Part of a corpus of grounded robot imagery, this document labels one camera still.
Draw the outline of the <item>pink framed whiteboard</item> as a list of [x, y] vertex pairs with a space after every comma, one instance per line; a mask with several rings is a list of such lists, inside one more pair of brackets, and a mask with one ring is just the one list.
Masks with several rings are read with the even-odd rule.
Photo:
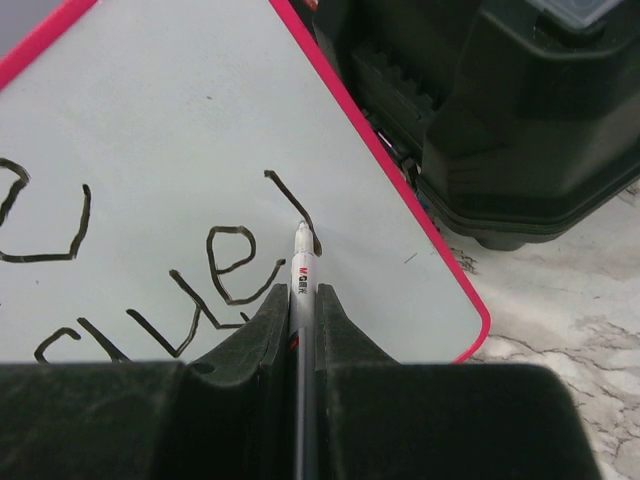
[[290, 277], [394, 359], [489, 314], [283, 1], [67, 1], [1, 61], [1, 358], [193, 360]]

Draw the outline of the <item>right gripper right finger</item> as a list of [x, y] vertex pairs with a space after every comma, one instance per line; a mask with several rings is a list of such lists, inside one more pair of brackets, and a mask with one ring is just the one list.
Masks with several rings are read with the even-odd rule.
[[319, 286], [316, 312], [327, 477], [413, 479], [415, 393], [409, 371], [349, 319], [332, 286]]

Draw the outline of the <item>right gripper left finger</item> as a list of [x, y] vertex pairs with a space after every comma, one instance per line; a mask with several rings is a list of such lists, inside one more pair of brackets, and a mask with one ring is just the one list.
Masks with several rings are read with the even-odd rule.
[[189, 365], [194, 471], [210, 479], [272, 479], [286, 425], [289, 292], [271, 288], [254, 317]]

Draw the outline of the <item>black plastic toolbox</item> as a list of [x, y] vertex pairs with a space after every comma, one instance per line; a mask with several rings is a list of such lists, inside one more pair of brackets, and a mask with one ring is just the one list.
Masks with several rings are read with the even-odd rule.
[[420, 200], [491, 250], [639, 178], [635, 1], [295, 1]]

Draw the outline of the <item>black and white marker pen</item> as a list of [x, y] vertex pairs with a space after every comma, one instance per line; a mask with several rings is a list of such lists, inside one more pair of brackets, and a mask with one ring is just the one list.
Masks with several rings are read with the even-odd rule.
[[290, 288], [290, 342], [295, 366], [295, 417], [293, 477], [316, 479], [317, 422], [315, 388], [315, 295], [314, 237], [302, 221], [294, 237]]

